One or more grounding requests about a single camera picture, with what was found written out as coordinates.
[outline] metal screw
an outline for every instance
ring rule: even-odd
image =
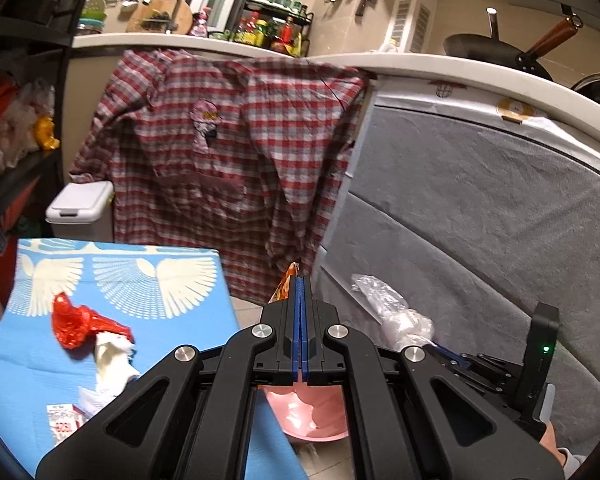
[[[259,325],[256,325],[251,329],[251,333],[254,336],[259,337],[261,339],[269,337],[272,334],[272,332],[273,329],[269,325],[265,325],[263,323],[260,323]]]
[[[327,333],[336,339],[342,339],[349,334],[349,329],[344,325],[331,325],[327,329]]]
[[[419,363],[425,357],[424,350],[419,346],[407,346],[404,349],[404,356],[412,363]]]
[[[196,351],[190,346],[181,346],[180,348],[176,348],[176,351],[173,353],[173,356],[178,360],[186,363],[191,361],[196,356]]]

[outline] plaid shirt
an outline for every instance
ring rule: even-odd
[[[114,238],[219,251],[231,294],[265,303],[311,272],[352,148],[366,78],[305,60],[120,60],[74,160],[114,184]]]

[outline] kitchen counter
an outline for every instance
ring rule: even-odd
[[[565,86],[512,68],[431,54],[330,54],[308,60],[373,72],[380,76],[380,92],[383,87],[399,92],[399,82],[391,76],[441,79],[496,92],[533,105],[600,142],[599,104]]]
[[[254,46],[177,34],[121,33],[74,38],[65,94],[68,101],[64,106],[67,112],[64,117],[71,118],[67,124],[63,123],[65,168],[88,130],[95,105],[118,58],[128,48],[184,48],[209,59],[283,56]],[[401,78],[405,77],[443,80],[496,92],[533,105],[554,120],[600,142],[599,104],[569,88],[510,68],[430,54],[331,54],[309,57],[307,61],[368,70],[378,76],[376,86],[380,95],[383,92],[399,94]]]
[[[74,57],[81,57],[83,49],[97,47],[163,47],[184,48],[200,52],[212,52],[231,57],[286,57],[284,54],[264,50],[257,46],[231,43],[208,38],[183,36],[182,34],[153,34],[150,32],[123,32],[119,34],[91,34],[90,36],[76,36],[72,43]]]

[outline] shirt pocket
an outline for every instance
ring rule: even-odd
[[[174,212],[192,223],[216,230],[239,230],[250,216],[244,180],[209,176],[201,171],[157,174],[162,196]]]

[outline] gray cloth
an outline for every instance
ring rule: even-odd
[[[578,468],[582,465],[587,457],[581,455],[574,455],[566,449],[565,447],[559,447],[558,451],[560,451],[565,457],[567,457],[567,461],[564,463],[564,477],[568,479],[573,475]]]
[[[372,113],[315,293],[384,344],[350,290],[353,273],[372,274],[433,320],[440,344],[515,362],[538,301],[558,306],[552,420],[559,444],[588,454],[600,439],[600,175],[523,125]]]

